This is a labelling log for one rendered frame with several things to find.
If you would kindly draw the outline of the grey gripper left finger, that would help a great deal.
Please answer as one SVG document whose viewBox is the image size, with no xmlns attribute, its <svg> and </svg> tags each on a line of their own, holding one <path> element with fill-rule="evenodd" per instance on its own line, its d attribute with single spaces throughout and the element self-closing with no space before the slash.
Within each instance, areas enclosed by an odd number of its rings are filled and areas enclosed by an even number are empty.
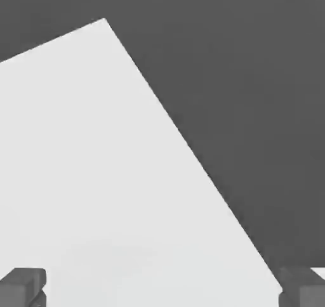
<svg viewBox="0 0 325 307">
<path fill-rule="evenodd" d="M 44 268 L 14 268 L 0 279 L 0 307 L 47 307 Z"/>
</svg>

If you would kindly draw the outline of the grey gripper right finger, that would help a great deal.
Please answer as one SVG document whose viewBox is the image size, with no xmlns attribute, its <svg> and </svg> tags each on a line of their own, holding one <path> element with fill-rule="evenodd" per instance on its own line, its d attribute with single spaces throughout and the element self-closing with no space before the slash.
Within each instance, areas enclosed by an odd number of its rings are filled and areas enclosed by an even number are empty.
<svg viewBox="0 0 325 307">
<path fill-rule="evenodd" d="M 306 267 L 282 267 L 279 307 L 325 307 L 325 279 Z"/>
</svg>

